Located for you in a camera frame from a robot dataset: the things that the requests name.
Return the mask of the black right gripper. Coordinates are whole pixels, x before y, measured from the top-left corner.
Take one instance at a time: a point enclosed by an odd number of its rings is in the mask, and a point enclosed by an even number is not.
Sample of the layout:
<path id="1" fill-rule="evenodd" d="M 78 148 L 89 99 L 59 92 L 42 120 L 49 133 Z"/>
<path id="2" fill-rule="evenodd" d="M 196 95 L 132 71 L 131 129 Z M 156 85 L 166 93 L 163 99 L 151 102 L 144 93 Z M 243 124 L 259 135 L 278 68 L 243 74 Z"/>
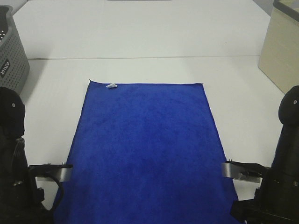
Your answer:
<path id="1" fill-rule="evenodd" d="M 297 224 L 299 176 L 268 170 L 254 198 L 233 201 L 230 215 L 239 223 Z"/>

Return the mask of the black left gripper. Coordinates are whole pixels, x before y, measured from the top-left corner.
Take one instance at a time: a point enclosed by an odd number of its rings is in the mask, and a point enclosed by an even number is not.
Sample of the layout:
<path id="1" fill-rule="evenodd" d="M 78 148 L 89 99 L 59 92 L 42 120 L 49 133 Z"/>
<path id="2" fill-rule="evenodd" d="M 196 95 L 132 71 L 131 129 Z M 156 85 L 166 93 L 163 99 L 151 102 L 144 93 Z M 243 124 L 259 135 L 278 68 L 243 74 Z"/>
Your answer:
<path id="1" fill-rule="evenodd" d="M 23 181 L 1 179 L 0 222 L 2 224 L 53 224 L 53 214 L 41 203 L 35 204 Z"/>

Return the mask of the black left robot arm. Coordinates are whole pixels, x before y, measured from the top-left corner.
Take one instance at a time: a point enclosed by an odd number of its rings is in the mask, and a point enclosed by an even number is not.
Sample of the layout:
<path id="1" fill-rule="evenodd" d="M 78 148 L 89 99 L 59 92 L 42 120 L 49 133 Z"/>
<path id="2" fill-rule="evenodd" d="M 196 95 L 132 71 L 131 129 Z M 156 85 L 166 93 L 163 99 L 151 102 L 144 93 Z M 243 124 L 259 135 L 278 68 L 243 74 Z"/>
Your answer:
<path id="1" fill-rule="evenodd" d="M 25 105 L 14 90 L 0 89 L 0 222 L 52 224 L 53 212 L 32 198 L 25 155 Z"/>

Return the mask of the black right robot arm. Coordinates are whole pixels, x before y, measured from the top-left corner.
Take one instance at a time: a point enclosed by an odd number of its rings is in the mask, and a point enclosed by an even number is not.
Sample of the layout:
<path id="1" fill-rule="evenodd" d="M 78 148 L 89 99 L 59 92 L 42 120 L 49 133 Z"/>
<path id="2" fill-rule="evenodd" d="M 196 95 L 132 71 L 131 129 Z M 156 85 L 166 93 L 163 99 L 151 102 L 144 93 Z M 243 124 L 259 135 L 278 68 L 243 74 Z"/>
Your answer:
<path id="1" fill-rule="evenodd" d="M 299 88 L 283 97 L 278 117 L 282 131 L 271 167 L 226 161 L 235 179 L 260 178 L 255 196 L 233 201 L 230 215 L 242 224 L 297 224 L 299 222 Z"/>

